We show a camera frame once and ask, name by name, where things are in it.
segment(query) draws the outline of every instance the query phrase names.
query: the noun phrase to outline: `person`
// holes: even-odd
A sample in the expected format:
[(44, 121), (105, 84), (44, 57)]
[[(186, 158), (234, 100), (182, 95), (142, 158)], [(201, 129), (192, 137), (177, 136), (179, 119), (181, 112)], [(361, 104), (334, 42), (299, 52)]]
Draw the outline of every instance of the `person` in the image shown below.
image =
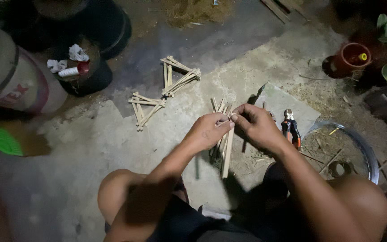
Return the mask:
[[(109, 228), (104, 241), (380, 241), (387, 225), (387, 199), (377, 185), (355, 175), (327, 182), (283, 137), (265, 109), (243, 104), (223, 123), (226, 120), (221, 113), (198, 118), (180, 144), (148, 175), (124, 169), (107, 175), (98, 193), (99, 209)], [(261, 224), (261, 218), (249, 220), (259, 228), (256, 230), (204, 217), (186, 203), (183, 185), (174, 189), (180, 187), (190, 160), (212, 148), (234, 126), (252, 145), (273, 154), (276, 165), (272, 167), (284, 170), (290, 191), (288, 198), (287, 191), (282, 194), (291, 208), (268, 211), (274, 217), (261, 214), (263, 220), (273, 218), (268, 223)], [(268, 205), (257, 203), (251, 209), (258, 207)]]

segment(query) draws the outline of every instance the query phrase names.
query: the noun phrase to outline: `bundle of bamboo sticks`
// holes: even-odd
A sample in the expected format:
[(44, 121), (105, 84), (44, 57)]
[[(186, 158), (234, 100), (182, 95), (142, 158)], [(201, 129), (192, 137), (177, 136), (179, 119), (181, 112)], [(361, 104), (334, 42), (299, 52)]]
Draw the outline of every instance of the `bundle of bamboo sticks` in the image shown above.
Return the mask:
[[(216, 102), (216, 99), (212, 98), (212, 104), (213, 104), (213, 112), (220, 112), (228, 116), (228, 118), (231, 117), (232, 112), (232, 103), (226, 103), (224, 104), (224, 100), (220, 102), (218, 105)], [(231, 129), (227, 134), (225, 134), (222, 139), (218, 141), (216, 144), (214, 150), (212, 150), (211, 155), (217, 155), (220, 154), (222, 157), (222, 168), (221, 168), (221, 177), (227, 178), (228, 177), (228, 171), (229, 171), (229, 165), (231, 163), (231, 156), (232, 156), (232, 147), (233, 147), (233, 141), (234, 141), (234, 129)]]
[[(165, 107), (166, 100), (165, 99), (152, 99), (147, 98), (145, 96), (141, 96), (138, 92), (132, 94), (132, 99), (128, 100), (128, 102), (132, 103), (132, 107), (134, 108), (135, 116), (137, 118), (137, 131), (142, 131), (143, 126), (147, 126), (147, 122), (155, 114), (159, 109)], [(152, 105), (154, 106), (152, 111), (147, 115), (144, 115), (141, 104), (144, 105)]]
[[(167, 58), (161, 59), (161, 61), (164, 62), (164, 89), (162, 90), (162, 95), (164, 96), (174, 97), (174, 94), (186, 84), (193, 80), (200, 80), (201, 78), (200, 69), (190, 69), (176, 61), (172, 56), (167, 56)], [(173, 68), (180, 73), (185, 73), (185, 75), (175, 83), (172, 81)]]

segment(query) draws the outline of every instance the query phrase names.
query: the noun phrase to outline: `hand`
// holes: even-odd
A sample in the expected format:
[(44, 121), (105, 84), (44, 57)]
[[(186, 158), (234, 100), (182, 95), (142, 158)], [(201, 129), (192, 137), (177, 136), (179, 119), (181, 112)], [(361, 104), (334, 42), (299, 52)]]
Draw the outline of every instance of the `hand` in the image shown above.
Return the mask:
[(240, 126), (254, 146), (277, 154), (289, 143), (267, 110), (245, 103), (233, 113), (231, 120)]
[(223, 113), (212, 113), (199, 117), (181, 144), (189, 147), (194, 154), (211, 149), (224, 134), (234, 128), (235, 124), (232, 121), (228, 121), (221, 126), (216, 126), (227, 120), (228, 117)]

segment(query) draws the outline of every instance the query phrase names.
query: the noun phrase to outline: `tattoo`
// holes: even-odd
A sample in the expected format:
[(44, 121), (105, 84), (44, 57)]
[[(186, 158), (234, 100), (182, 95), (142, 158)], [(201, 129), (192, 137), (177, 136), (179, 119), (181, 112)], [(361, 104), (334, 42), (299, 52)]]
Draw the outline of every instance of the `tattoo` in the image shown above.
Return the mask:
[(204, 138), (206, 138), (207, 140), (210, 140), (209, 134), (210, 134), (210, 130), (206, 130), (206, 131), (204, 131), (204, 132), (201, 134), (201, 136), (204, 137)]

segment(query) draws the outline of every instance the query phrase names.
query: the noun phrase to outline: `white cloth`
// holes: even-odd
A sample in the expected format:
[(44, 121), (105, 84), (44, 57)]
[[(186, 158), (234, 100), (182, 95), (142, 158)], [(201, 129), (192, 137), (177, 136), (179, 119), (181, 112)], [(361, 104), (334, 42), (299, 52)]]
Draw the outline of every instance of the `white cloth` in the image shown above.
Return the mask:
[(68, 61), (62, 60), (58, 62), (57, 60), (47, 60), (47, 67), (50, 68), (52, 73), (57, 73), (63, 71), (67, 68)]
[(83, 51), (78, 44), (74, 44), (68, 51), (70, 59), (73, 61), (88, 61), (89, 56)]

